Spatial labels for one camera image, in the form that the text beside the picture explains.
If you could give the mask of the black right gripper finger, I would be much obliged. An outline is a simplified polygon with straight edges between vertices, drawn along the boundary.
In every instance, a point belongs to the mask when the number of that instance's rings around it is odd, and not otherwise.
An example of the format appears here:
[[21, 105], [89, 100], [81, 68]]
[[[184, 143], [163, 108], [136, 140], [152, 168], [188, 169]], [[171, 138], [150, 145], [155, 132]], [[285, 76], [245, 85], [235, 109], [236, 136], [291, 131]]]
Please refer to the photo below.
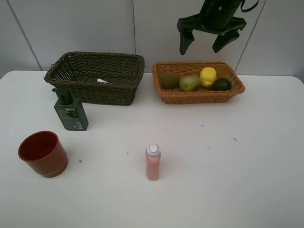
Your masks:
[[195, 40], [192, 30], [182, 30], [180, 31], [180, 54], [185, 55], [188, 47]]
[[220, 34], [217, 36], [212, 49], [215, 53], [218, 53], [222, 48], [224, 48], [229, 43], [237, 40], [239, 38], [239, 32], [237, 30], [229, 31], [225, 34]]

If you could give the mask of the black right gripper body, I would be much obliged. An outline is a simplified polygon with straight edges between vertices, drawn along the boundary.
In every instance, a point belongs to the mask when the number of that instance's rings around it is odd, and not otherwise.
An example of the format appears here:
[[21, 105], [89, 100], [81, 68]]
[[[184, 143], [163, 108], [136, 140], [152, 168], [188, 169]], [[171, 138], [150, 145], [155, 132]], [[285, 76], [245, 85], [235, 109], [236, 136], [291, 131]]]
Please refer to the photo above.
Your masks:
[[247, 25], [243, 18], [234, 17], [242, 1], [206, 0], [198, 14], [178, 19], [179, 32], [203, 31], [224, 34], [233, 30], [243, 30]]

